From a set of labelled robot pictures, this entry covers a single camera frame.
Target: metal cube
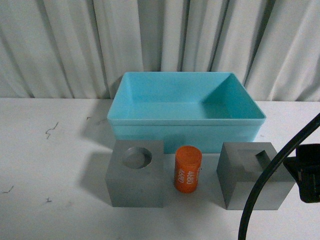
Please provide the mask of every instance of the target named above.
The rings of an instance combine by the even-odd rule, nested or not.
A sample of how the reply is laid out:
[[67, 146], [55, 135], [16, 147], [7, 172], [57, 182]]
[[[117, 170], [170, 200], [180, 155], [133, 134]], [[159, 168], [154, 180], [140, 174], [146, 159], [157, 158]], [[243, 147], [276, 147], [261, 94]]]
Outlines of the metal cube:
[[[277, 155], [270, 142], [224, 142], [217, 166], [225, 207], [243, 210], [263, 170]], [[254, 210], [278, 210], [295, 184], [281, 164], [263, 187]]]
[[113, 207], [161, 208], [164, 143], [117, 140], [105, 175]]

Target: curtain fold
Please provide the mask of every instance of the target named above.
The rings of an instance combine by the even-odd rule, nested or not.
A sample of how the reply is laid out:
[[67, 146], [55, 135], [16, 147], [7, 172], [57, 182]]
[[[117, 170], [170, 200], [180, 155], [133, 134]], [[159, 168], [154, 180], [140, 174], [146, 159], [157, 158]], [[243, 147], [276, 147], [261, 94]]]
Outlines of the curtain fold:
[[318, 0], [2, 0], [0, 97], [114, 98], [125, 72], [234, 72], [320, 101]]
[[256, 100], [320, 101], [320, 2], [276, 1], [245, 84]]

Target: table surface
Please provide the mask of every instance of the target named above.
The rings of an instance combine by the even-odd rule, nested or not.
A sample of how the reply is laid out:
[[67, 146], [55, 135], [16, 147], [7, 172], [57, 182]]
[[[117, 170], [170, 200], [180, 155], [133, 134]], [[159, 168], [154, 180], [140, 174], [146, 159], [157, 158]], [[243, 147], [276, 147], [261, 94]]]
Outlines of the table surface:
[[[166, 154], [164, 208], [111, 206], [104, 180], [115, 143], [111, 104], [0, 99], [0, 239], [236, 240], [242, 211], [225, 209], [218, 154], [203, 155], [191, 194], [174, 188], [174, 155]], [[255, 142], [277, 151], [320, 112], [320, 102], [257, 104], [267, 119]], [[320, 130], [304, 141], [319, 142]], [[295, 184], [279, 210], [252, 213], [247, 239], [319, 239], [319, 216], [320, 203], [300, 201]]]

